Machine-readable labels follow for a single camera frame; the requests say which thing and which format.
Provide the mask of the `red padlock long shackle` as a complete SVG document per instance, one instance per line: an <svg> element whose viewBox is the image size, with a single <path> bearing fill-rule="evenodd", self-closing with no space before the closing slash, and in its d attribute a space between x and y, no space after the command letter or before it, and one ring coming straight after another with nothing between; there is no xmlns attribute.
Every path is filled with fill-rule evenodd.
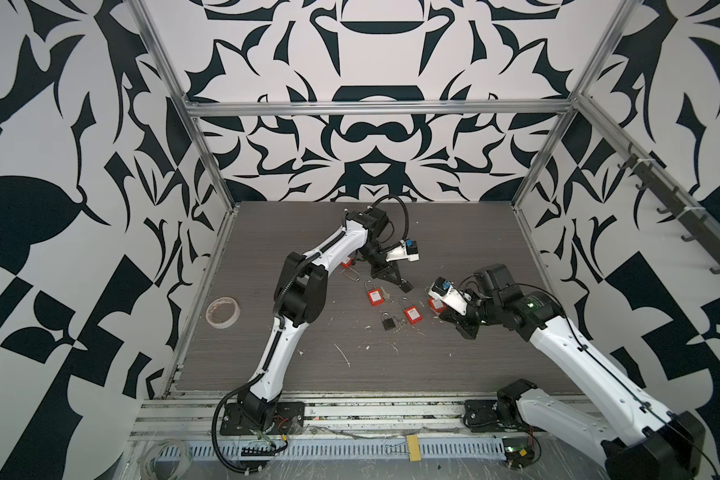
<svg viewBox="0 0 720 480"><path fill-rule="evenodd" d="M447 305L440 299L429 298L428 304L429 304L429 307L437 314L440 314L447 309Z"/></svg>

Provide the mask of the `small black padlock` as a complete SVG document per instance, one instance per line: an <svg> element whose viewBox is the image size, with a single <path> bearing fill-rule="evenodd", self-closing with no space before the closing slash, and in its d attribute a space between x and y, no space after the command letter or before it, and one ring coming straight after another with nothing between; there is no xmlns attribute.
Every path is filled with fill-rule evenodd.
<svg viewBox="0 0 720 480"><path fill-rule="evenodd" d="M387 312L381 314L381 324L385 331L394 330L396 328L396 322L392 315Z"/></svg>

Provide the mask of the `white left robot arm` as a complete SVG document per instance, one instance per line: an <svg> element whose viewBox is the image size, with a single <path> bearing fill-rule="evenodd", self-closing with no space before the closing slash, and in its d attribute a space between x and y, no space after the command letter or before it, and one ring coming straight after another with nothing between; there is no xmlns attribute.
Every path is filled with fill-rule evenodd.
<svg viewBox="0 0 720 480"><path fill-rule="evenodd" d="M302 254L288 255L275 288L273 327L262 358L251 379L219 403L222 435L264 434L276 425L284 377L298 342L325 308L330 275L347 259L359 254L370 265L372 279L389 282L405 293L412 290L398 263L419 259L417 242L405 223L402 239L383 246L378 236L389 223L387 213L377 206L347 212L325 241Z"/></svg>

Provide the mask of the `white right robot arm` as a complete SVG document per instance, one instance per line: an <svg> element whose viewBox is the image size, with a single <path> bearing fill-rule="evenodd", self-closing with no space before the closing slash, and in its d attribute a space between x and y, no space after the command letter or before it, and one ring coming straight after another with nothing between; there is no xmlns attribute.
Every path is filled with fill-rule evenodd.
<svg viewBox="0 0 720 480"><path fill-rule="evenodd" d="M706 430L691 413L675 413L649 395L573 325L550 292L516 282L504 264L474 272L461 290L444 278L431 298L442 320L466 339L483 326L501 326L553 361L601 413L585 414L517 380L497 393L500 419L538 427L585 454L612 479L693 479L704 458Z"/></svg>

